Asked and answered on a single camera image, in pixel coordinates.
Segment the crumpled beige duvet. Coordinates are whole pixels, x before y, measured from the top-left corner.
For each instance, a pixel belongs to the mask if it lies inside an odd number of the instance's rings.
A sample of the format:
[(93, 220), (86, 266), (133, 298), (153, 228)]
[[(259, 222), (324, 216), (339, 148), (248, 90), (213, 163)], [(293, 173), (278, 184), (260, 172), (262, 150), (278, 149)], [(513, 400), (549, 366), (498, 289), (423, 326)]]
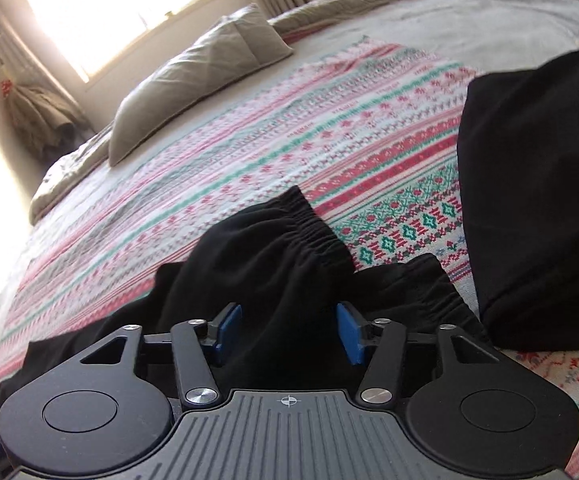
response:
[[(396, 0), (312, 0), (276, 18), (266, 20), (288, 44), (288, 40), (298, 37), (303, 32), (315, 32), (394, 1)], [(50, 167), (35, 195), (32, 196), (29, 206), (30, 223), (37, 223), (43, 218), (101, 162), (110, 164), (108, 144), (113, 122)]]

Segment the black pants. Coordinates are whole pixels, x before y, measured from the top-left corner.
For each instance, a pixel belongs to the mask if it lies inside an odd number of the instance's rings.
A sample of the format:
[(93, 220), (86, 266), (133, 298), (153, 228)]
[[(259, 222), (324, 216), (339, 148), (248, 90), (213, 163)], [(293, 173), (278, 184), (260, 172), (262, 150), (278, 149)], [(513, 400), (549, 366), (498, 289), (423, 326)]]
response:
[(476, 304), (457, 135), (475, 70), (362, 38), (276, 84), (172, 127), (171, 140), (77, 220), (57, 206), (0, 344), (0, 406), (127, 324), (166, 332), (243, 308), (263, 378), (334, 302), (433, 327)]

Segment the left grey curtain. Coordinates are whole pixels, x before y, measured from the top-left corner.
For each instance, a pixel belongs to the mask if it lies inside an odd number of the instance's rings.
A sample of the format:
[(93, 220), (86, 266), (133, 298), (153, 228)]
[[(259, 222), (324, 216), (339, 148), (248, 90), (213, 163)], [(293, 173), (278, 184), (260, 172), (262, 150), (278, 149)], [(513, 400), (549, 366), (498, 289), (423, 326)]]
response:
[(81, 117), (87, 119), (84, 110), (50, 70), (24, 43), (0, 6), (0, 64), (5, 75), (17, 84), (37, 86), (49, 90)]

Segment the striped patterned bed blanket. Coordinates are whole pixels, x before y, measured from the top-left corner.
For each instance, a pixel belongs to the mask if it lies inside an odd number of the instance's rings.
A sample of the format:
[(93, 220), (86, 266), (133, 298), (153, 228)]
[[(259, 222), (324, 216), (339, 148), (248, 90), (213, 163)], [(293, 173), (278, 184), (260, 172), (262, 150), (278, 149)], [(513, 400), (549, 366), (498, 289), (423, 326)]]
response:
[(9, 479), (579, 479), (579, 0), (401, 0), (35, 230)]

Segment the beige pillow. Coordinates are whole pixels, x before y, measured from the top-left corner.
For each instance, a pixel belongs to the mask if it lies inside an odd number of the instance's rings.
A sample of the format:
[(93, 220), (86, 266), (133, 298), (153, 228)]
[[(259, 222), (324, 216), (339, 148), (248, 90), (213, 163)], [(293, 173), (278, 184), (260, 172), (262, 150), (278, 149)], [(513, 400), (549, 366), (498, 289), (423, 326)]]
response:
[(201, 100), (292, 54), (258, 6), (250, 4), (221, 18), (122, 100), (114, 117), (108, 161), (118, 165)]

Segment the clothes hanging in corner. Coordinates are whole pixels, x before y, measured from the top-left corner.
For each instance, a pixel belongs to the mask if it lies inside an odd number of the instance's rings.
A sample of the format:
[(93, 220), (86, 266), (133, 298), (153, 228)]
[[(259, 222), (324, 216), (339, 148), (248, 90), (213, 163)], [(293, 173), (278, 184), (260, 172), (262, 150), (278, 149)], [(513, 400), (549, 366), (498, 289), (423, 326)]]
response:
[(80, 108), (38, 86), (1, 81), (4, 106), (20, 142), (29, 153), (50, 165), (93, 136)]

